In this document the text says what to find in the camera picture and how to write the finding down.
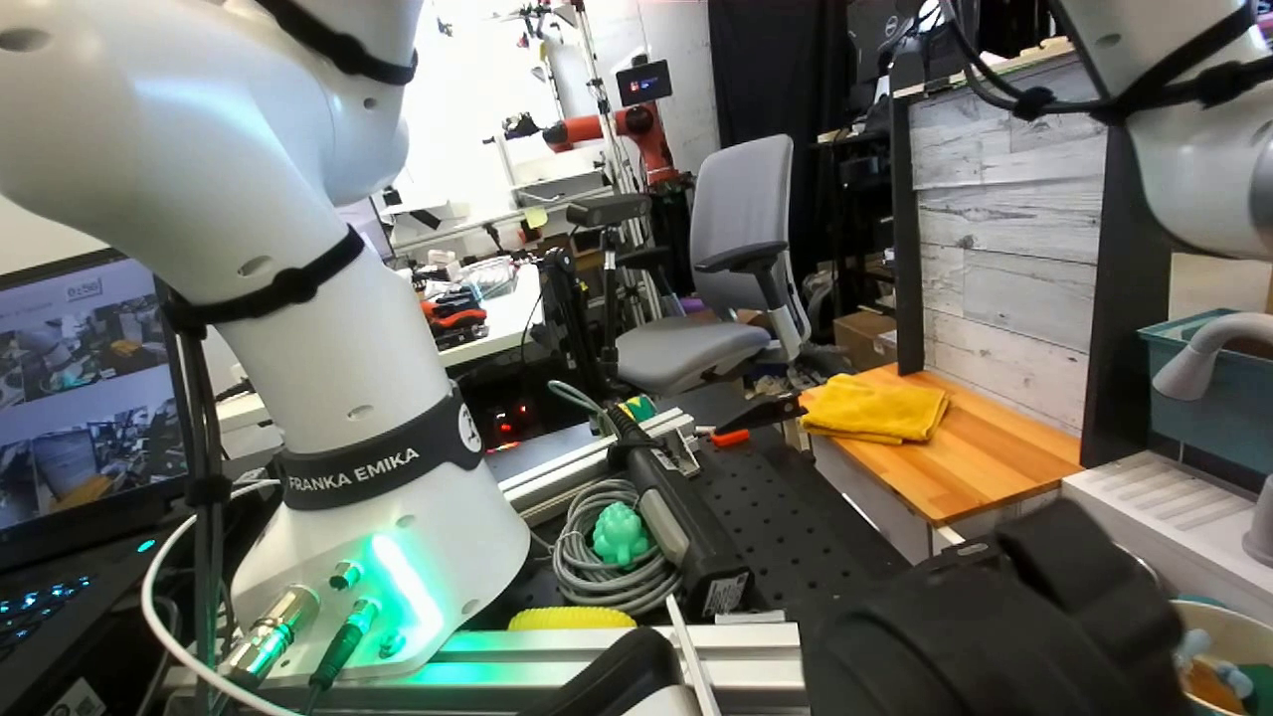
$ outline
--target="yellow object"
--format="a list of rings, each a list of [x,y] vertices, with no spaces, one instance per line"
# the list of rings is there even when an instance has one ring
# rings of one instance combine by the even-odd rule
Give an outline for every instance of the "yellow object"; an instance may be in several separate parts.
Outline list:
[[[798,394],[804,427],[815,435],[848,435],[857,443],[926,443],[942,423],[949,394],[916,382],[877,382],[836,374],[827,384]]]
[[[522,609],[509,621],[509,631],[537,631],[537,628],[636,628],[636,621],[619,609],[584,609],[584,603]]]

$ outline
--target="chair backrest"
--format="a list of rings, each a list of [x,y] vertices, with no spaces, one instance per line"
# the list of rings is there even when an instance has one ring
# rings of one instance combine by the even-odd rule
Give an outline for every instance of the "chair backrest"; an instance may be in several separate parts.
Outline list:
[[[704,158],[694,174],[686,261],[698,266],[725,252],[757,241],[789,241],[791,213],[791,135],[762,135],[725,147]],[[758,282],[733,270],[692,270],[694,290],[713,309],[762,309]],[[791,256],[774,261],[774,286],[789,293],[798,339],[811,335],[798,286],[791,277]]]

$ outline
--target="white cable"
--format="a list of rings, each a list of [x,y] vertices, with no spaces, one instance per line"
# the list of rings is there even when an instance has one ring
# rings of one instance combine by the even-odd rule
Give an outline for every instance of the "white cable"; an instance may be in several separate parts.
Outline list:
[[[245,492],[259,492],[259,491],[269,491],[269,485],[277,485],[277,481],[242,485],[242,491],[232,492],[232,503],[238,503],[238,499],[245,499]],[[144,575],[144,621],[147,621],[147,628],[153,631],[153,639],[163,644],[163,654],[171,654],[183,668],[189,668],[189,672],[193,672],[204,684],[210,684],[216,692],[222,692],[222,696],[232,696],[232,699],[238,699],[238,703],[245,703],[245,707],[253,707],[253,712],[261,712],[261,716],[294,716],[291,707],[277,707],[277,703],[269,703],[269,699],[261,699],[261,696],[232,684],[232,682],[217,678],[216,668],[205,668],[205,666],[204,666],[193,654],[187,654],[187,647],[165,631],[165,624],[159,621],[159,614],[153,614],[153,579],[159,579],[159,570],[163,570],[163,560],[171,556],[171,550],[193,529],[193,522],[198,522],[198,518],[189,514],[177,529],[171,529],[165,540],[159,546],[153,560],[147,566],[147,575]]]
[[[692,647],[692,638],[682,628],[676,595],[667,595],[663,603],[667,603],[681,654],[682,654],[682,672],[686,672],[692,696],[698,699],[698,716],[721,716],[714,692],[713,692],[713,684],[704,678],[698,647]]]

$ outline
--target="monitor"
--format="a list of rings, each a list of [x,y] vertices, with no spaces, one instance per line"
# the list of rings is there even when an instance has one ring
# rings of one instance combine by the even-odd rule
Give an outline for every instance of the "monitor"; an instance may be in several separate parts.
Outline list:
[[[171,330],[119,252],[0,276],[0,570],[159,522],[189,464]]]

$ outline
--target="wall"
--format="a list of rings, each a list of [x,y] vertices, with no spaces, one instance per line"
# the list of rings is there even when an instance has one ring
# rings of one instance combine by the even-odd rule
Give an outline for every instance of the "wall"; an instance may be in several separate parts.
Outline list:
[[[1019,73],[1088,94],[1072,58]],[[1105,131],[1019,125],[972,91],[911,111],[926,369],[1082,430]]]

